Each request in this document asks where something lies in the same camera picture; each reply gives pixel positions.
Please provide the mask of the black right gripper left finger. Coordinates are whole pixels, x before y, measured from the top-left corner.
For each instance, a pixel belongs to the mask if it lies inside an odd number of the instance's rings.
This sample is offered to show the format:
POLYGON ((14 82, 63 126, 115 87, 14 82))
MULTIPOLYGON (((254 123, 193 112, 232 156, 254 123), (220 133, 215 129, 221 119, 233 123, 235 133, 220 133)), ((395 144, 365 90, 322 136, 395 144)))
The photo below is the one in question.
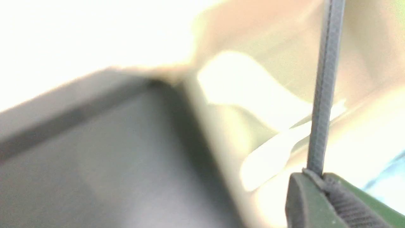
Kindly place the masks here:
POLYGON ((285 203, 288 228, 347 228, 325 194, 302 172, 290 175, 285 203))

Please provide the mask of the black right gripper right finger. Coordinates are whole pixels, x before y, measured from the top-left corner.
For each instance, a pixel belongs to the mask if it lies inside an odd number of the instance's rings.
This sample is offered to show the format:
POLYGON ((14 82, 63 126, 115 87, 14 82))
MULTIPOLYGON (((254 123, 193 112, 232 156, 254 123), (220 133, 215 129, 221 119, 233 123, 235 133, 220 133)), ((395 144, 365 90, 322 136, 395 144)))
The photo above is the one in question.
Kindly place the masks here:
POLYGON ((403 228, 404 215, 333 173, 324 173, 326 196, 349 228, 403 228))

